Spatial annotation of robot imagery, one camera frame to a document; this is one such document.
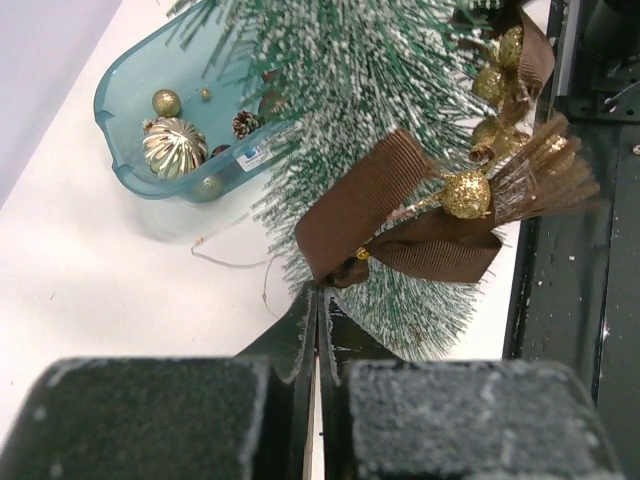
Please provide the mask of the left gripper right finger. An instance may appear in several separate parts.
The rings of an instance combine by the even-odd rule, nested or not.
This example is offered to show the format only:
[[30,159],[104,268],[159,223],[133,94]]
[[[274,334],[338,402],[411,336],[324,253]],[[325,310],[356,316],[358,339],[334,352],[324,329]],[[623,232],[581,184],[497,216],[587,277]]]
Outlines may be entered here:
[[591,399],[544,361],[407,362],[319,294],[329,479],[620,479]]

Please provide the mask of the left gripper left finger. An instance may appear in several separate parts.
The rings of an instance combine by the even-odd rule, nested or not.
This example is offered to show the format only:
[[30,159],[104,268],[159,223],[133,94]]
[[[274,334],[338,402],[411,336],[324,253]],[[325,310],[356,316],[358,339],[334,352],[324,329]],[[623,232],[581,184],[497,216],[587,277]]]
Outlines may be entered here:
[[33,385],[5,479],[307,479],[318,291],[232,357],[76,357]]

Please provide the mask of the small frosted christmas tree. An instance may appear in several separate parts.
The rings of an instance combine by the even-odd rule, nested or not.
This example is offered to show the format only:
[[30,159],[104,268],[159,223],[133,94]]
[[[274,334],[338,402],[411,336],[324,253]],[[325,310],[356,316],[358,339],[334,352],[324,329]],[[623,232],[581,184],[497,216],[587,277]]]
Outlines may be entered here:
[[256,217],[292,290],[311,277],[294,240],[303,213],[374,144],[413,134],[450,171],[468,166],[470,124],[490,113],[472,94],[499,1],[199,1],[180,35],[223,25],[211,62],[247,60],[267,97],[262,120],[282,128]]

